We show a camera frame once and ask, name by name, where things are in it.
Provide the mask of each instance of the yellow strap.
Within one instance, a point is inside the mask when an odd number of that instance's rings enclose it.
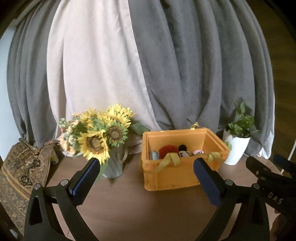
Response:
[[[196,126],[199,127],[198,122],[196,122],[195,124],[193,124],[192,127],[190,127],[190,130],[194,130]]]
[[[222,157],[220,156],[219,152],[210,152],[210,154],[207,158],[207,162],[212,163],[214,159],[216,159],[218,162],[220,162],[220,164],[222,164],[224,162]]]
[[[173,162],[175,167],[181,164],[180,158],[177,153],[168,153],[166,154],[165,158],[159,163],[157,168],[155,168],[153,171],[147,171],[147,173],[157,173],[164,169],[171,161]]]
[[[199,156],[204,156],[204,154],[196,155],[196,158],[198,158]],[[222,164],[224,162],[222,157],[220,156],[219,152],[210,152],[206,162],[212,163],[214,159],[216,159],[218,162],[220,162],[220,164]],[[165,158],[159,163],[157,168],[155,168],[152,171],[146,171],[146,173],[149,173],[149,174],[157,173],[157,172],[161,171],[162,169],[164,169],[171,161],[173,162],[175,167],[181,164],[181,160],[180,160],[177,153],[168,153],[168,154],[166,154]]]

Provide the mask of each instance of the sunflower center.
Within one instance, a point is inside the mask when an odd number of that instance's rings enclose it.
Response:
[[[86,138],[86,145],[94,154],[101,154],[104,151],[101,142],[101,137],[94,136]]]
[[[112,141],[120,141],[123,137],[123,131],[118,126],[112,126],[107,130],[107,136]]]

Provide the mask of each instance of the gray curtain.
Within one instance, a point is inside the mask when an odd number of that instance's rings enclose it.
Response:
[[[8,56],[7,89],[13,116],[20,135],[37,146],[53,139],[57,126],[49,103],[46,53],[59,3],[41,1],[22,19]]]
[[[255,115],[247,148],[258,154],[273,130],[273,77],[267,45],[245,0],[128,0],[157,123],[217,132],[235,103]]]

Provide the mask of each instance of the wooden table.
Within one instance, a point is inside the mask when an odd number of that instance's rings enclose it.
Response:
[[[139,168],[140,154],[126,162],[124,173],[116,179],[102,178],[96,182],[83,205],[81,216],[100,241],[190,241],[205,228],[216,207],[211,205],[201,186],[169,191],[149,192]],[[237,185],[251,186],[257,178],[246,168],[242,157],[235,166],[222,164],[219,173]],[[269,161],[260,159],[273,172],[279,173]],[[50,179],[48,186],[70,179],[87,163],[83,157],[66,157]],[[238,214],[238,204],[221,238],[230,233]],[[57,217],[68,238],[73,239],[55,205]],[[270,227],[277,214],[267,205]]]

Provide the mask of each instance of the vase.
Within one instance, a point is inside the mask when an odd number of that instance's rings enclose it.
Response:
[[[124,149],[124,145],[120,145],[118,148],[112,148],[109,155],[110,158],[103,176],[106,178],[116,178],[122,174],[123,162],[127,157],[127,149]]]
[[[224,130],[222,140],[224,143],[229,142],[231,144],[231,151],[224,163],[226,163],[227,165],[237,164],[249,144],[250,137],[249,138],[233,137],[226,130]]]

